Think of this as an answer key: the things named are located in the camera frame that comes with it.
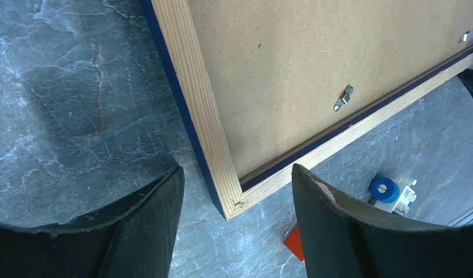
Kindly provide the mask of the green blue toy brick car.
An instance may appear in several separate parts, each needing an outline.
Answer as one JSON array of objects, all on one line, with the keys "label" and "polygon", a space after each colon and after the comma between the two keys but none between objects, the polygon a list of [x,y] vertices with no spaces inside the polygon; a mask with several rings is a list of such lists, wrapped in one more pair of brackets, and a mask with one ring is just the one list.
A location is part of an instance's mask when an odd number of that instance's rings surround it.
[{"label": "green blue toy brick car", "polygon": [[377,176],[368,187],[370,193],[368,203],[388,213],[404,216],[417,199],[417,195],[412,189],[412,186],[416,184],[417,180],[410,177]]}]

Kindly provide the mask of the metal frame turn clip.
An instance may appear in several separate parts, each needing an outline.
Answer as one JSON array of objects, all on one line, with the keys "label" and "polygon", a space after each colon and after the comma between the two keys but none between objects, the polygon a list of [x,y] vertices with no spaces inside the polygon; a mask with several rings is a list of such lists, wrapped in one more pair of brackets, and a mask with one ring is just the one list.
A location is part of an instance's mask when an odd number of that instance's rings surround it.
[{"label": "metal frame turn clip", "polygon": [[339,99],[335,102],[333,106],[334,112],[338,112],[343,105],[346,105],[350,101],[353,91],[354,88],[350,85],[345,88],[342,95],[339,97]]}]

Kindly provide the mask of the wooden picture frame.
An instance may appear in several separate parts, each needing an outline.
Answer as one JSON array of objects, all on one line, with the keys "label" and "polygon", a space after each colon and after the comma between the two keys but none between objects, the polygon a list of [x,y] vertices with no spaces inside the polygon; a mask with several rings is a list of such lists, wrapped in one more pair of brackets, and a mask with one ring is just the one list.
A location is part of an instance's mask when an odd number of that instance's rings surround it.
[{"label": "wooden picture frame", "polygon": [[241,182],[231,160],[188,2],[142,1],[141,5],[206,186],[226,220],[288,184],[295,163],[316,166],[473,65],[472,44],[305,140],[273,166]]}]

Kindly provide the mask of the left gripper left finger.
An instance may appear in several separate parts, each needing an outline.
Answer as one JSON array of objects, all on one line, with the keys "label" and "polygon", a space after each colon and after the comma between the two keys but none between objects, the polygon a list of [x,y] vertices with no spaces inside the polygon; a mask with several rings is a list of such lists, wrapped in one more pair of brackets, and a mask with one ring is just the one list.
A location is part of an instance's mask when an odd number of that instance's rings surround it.
[{"label": "left gripper left finger", "polygon": [[0,223],[0,277],[168,277],[184,170],[65,224]]}]

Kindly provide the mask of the small orange cube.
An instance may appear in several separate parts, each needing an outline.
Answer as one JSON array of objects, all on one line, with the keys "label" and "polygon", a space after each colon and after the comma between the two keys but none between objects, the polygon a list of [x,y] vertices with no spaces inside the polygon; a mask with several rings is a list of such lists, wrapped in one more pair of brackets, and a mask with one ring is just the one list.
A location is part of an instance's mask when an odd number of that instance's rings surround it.
[{"label": "small orange cube", "polygon": [[284,242],[289,251],[302,263],[305,263],[299,226],[296,225]]}]

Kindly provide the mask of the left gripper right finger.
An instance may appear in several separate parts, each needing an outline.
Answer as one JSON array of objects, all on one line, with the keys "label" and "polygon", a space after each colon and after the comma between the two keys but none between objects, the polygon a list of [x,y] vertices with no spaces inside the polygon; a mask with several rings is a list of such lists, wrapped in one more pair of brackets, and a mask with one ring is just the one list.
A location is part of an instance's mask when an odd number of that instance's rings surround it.
[{"label": "left gripper right finger", "polygon": [[473,224],[449,227],[375,208],[292,167],[308,277],[473,277]]}]

